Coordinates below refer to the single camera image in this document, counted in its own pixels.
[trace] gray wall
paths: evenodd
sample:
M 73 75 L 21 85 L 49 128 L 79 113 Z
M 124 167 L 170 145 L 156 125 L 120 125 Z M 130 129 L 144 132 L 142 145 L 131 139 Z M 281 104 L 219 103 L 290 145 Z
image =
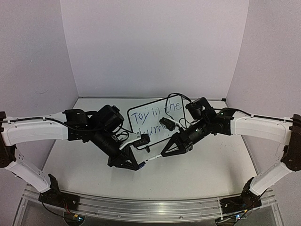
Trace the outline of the gray wall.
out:
M 226 97 L 249 0 L 61 0 L 80 96 Z
M 56 113 L 77 90 L 66 47 L 60 0 L 0 1 L 0 110 L 9 116 Z M 41 167 L 53 141 L 18 145 Z M 11 225 L 25 182 L 0 169 L 0 225 Z
M 233 81 L 231 107 L 257 114 L 301 114 L 301 2 L 251 0 Z M 267 169 L 282 155 L 278 144 L 247 137 L 256 165 Z M 301 173 L 275 186 L 286 226 L 300 225 Z

